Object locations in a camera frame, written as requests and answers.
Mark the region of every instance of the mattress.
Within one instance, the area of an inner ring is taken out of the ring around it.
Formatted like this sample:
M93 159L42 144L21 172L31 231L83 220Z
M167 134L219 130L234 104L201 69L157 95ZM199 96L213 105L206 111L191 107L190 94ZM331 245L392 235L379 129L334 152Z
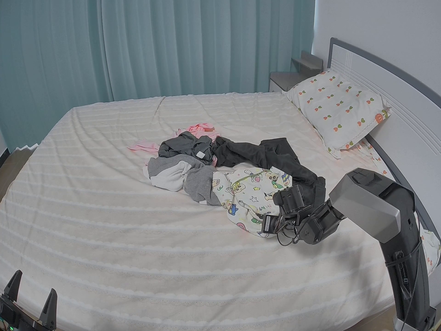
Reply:
M69 111L0 204L0 283L40 315L51 288L68 330L344 330L393 303L380 246L350 220L322 243L282 247L222 207L156 188L138 139L210 122L233 141L286 137L329 193L360 166L334 159L280 93L156 97Z

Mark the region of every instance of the white label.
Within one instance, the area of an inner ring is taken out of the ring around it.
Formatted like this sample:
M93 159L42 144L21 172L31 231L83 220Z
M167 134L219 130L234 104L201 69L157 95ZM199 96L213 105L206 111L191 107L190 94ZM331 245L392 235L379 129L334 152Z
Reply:
M271 222L271 217L266 217L266 221L265 221L265 231L268 232L269 229L269 223Z

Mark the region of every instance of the floor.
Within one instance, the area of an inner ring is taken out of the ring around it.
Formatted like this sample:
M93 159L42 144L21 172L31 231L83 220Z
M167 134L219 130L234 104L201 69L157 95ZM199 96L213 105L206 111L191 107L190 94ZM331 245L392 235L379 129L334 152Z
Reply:
M25 148L14 151L0 167L0 201L6 194L9 185L17 177L21 168L25 165L33 150ZM363 319L356 325L348 328L346 331L390 331L393 330L393 318L395 309L391 307L383 312Z

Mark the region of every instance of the curtain fold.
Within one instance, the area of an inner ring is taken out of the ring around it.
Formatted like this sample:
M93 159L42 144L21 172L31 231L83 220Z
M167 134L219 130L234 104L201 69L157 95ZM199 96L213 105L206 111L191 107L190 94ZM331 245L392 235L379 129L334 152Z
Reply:
M39 143L72 107L267 91L311 51L315 0L0 0L0 129Z

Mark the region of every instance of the white pillow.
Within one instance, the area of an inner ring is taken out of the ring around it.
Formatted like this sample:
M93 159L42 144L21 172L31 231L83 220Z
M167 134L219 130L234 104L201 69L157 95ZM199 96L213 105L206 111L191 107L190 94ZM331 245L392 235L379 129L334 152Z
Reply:
M382 97L327 70L302 81L286 96L309 120L335 158L391 114Z

